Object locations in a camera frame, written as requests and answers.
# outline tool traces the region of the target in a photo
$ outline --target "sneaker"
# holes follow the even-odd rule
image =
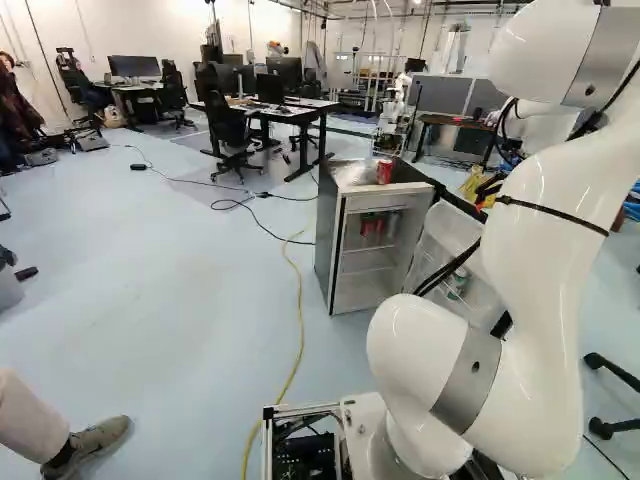
[[[40,473],[44,480],[66,480],[78,467],[89,460],[113,451],[120,444],[129,429],[131,419],[126,415],[113,417],[82,432],[69,435],[69,443],[75,449],[71,459],[65,465],[53,468],[42,465]]]

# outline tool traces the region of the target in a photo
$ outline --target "pants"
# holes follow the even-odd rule
[[[0,444],[43,464],[69,438],[69,425],[37,398],[13,370],[0,368]]]

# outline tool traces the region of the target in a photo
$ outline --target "person's leg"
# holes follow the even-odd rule
[[[43,464],[69,438],[69,425],[45,405],[13,370],[0,369],[0,444]]]
[[[62,416],[38,399],[13,370],[0,369],[0,444],[41,464],[45,480],[67,479],[84,461],[118,446],[129,424],[123,415],[69,433]]]

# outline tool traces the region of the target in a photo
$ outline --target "office chair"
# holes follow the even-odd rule
[[[73,48],[56,48],[56,66],[71,101],[87,108],[87,115],[73,120],[73,123],[89,123],[92,128],[99,130],[102,120],[98,112],[112,104],[113,99],[93,86],[82,70],[79,60],[73,56],[73,51]]]
[[[241,168],[258,170],[262,175],[264,167],[250,165],[247,160],[252,155],[247,152],[247,148],[251,144],[249,137],[250,117],[247,117],[243,112],[231,109],[220,90],[209,91],[205,105],[209,128],[213,133],[212,144],[221,141],[224,144],[224,149],[231,153],[230,156],[222,156],[222,162],[217,163],[218,171],[211,174],[211,181],[215,182],[218,176],[233,170],[240,177],[240,183],[244,183]]]
[[[183,125],[197,128],[193,121],[185,118],[187,89],[182,82],[182,74],[173,60],[162,60],[162,84],[164,88],[158,92],[160,111],[173,118],[176,130],[180,130]]]
[[[598,353],[590,353],[584,357],[584,363],[586,363],[592,370],[598,370],[599,368],[605,367],[636,392],[640,393],[640,380],[617,366],[615,363],[610,362],[602,355]],[[640,418],[615,423],[603,422],[602,419],[598,417],[593,417],[589,420],[589,431],[596,434],[603,440],[611,440],[614,433],[628,432],[631,430],[640,430]]]
[[[305,68],[304,69],[304,83],[300,87],[300,97],[301,98],[320,98],[322,96],[322,87],[320,82],[316,77],[316,71],[314,68]],[[320,138],[315,135],[308,135],[309,143],[314,146],[314,148],[318,149],[318,143],[316,140]],[[291,142],[291,151],[295,152],[297,150],[297,145],[300,143],[300,135],[292,135],[289,137],[289,142]]]

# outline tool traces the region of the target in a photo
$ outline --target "soda can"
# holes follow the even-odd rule
[[[378,160],[378,185],[391,183],[391,170],[393,170],[393,160]]]

